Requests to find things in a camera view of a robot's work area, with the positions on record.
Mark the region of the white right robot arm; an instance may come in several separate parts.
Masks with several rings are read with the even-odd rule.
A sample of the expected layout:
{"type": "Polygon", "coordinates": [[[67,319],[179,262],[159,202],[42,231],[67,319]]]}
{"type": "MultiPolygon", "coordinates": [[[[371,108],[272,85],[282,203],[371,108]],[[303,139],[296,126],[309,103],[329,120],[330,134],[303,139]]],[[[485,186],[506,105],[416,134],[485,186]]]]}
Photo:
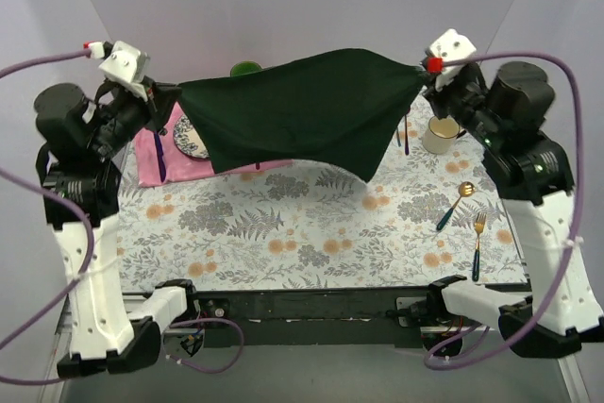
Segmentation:
{"type": "Polygon", "coordinates": [[[486,84],[475,63],[440,69],[425,92],[484,150],[482,163],[515,229],[531,294],[501,293],[473,278],[432,282],[410,318],[448,325],[468,318],[497,330],[506,347],[531,359],[559,359],[603,339],[603,310],[582,260],[577,229],[579,171],[542,131],[555,93],[540,67],[510,61],[486,84]]]}

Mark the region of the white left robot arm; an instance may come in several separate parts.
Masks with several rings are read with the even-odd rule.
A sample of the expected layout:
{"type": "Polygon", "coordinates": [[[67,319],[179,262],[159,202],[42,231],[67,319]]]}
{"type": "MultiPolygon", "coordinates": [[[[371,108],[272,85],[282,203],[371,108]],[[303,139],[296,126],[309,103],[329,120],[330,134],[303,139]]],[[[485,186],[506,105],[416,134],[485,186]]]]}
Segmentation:
{"type": "Polygon", "coordinates": [[[93,99],[60,83],[34,101],[45,143],[37,159],[47,224],[68,280],[72,337],[60,378],[124,374],[153,365],[162,333],[175,321],[191,327],[201,314],[189,280],[160,284],[137,310],[126,311],[117,264],[121,171],[113,157],[142,129],[160,132],[178,86],[148,79],[140,93],[105,80],[93,99]]]}

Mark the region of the dark green cloth napkin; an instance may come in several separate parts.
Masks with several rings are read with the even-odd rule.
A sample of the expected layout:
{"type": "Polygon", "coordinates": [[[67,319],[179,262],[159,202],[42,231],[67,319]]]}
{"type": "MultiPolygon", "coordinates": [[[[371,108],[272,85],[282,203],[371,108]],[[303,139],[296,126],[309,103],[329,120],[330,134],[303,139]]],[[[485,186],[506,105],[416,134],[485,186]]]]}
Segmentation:
{"type": "Polygon", "coordinates": [[[254,74],[184,82],[179,105],[217,173],[311,160],[368,182],[423,88],[412,85],[412,66],[340,49],[254,74]]]}

